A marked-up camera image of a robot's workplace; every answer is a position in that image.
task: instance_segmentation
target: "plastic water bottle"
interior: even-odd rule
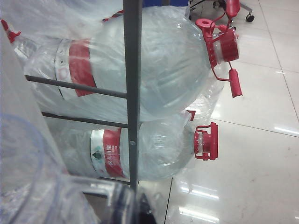
[[[17,38],[15,51],[26,57]],[[143,10],[141,121],[164,118],[185,109],[201,93],[210,72],[202,32],[184,18],[183,8]],[[122,16],[106,22],[90,40],[43,40],[28,55],[24,73],[126,92]],[[32,86],[43,112],[127,121],[125,99],[39,83]]]
[[[215,128],[213,133],[201,133],[191,128],[193,121],[190,121],[190,118],[190,113],[182,112],[166,119],[141,124],[138,162],[140,180],[171,177],[186,166],[194,157],[194,153],[210,153],[209,158],[200,158],[204,160],[217,158],[217,125],[213,124]],[[81,133],[78,130],[80,124],[77,129],[73,127],[71,131],[64,128],[57,130],[56,127],[53,133],[63,160],[72,174],[129,178],[126,128],[90,130]]]

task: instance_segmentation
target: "white tile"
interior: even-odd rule
[[[212,114],[236,124],[299,136],[299,123],[284,76],[280,69],[234,62],[243,96],[232,99],[230,85]]]
[[[252,5],[248,4],[250,8],[253,9],[253,15],[255,16],[255,19],[253,22],[246,22],[246,16],[248,15],[248,11],[241,8],[238,15],[234,18],[234,22],[232,23],[232,26],[237,27],[250,27],[250,28],[258,28],[258,29],[264,29],[267,30],[267,25],[261,10],[261,7],[259,5]],[[212,3],[209,2],[204,4],[201,17],[207,18],[207,19],[216,19],[217,17],[221,16],[223,14],[222,8],[214,9],[212,6]],[[217,24],[226,24],[228,21],[227,17],[224,16],[222,19],[217,22]]]
[[[167,224],[298,224],[299,138],[219,123],[219,158],[174,177]]]
[[[247,6],[249,6],[249,5],[258,5],[259,6],[260,5],[259,0],[241,0],[240,2]]]
[[[282,69],[299,72],[299,35],[271,31]]]
[[[160,181],[140,181],[138,193],[144,192],[157,224],[164,224],[171,178]]]
[[[299,73],[284,70],[284,74],[296,113],[299,117]]]
[[[285,9],[299,12],[298,0],[260,0],[261,6]]]
[[[239,34],[238,47],[240,62],[280,68],[268,31],[238,27],[236,33]]]
[[[263,7],[263,13],[270,31],[299,35],[299,11],[287,11],[280,8]]]

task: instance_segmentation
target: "chair wheel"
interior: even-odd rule
[[[250,15],[250,14],[248,14],[247,16],[246,16],[246,21],[247,22],[252,22],[254,20],[254,15]]]

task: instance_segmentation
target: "metal rack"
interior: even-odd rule
[[[123,0],[124,9],[124,41],[125,41],[125,61],[126,61],[126,84],[127,93],[110,91],[81,84],[61,82],[34,76],[25,76],[28,81],[43,84],[62,86],[70,89],[79,89],[127,99],[128,123],[115,123],[103,120],[73,118],[58,116],[51,113],[42,112],[45,117],[57,119],[74,120],[86,123],[123,127],[128,129],[129,142],[129,184],[136,192],[138,185],[138,131],[139,131],[139,100],[140,100],[140,61],[141,61],[141,17],[142,0]]]

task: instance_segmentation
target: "blue object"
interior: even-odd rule
[[[170,0],[171,6],[187,6],[188,0]],[[162,6],[162,0],[143,0],[143,7]]]

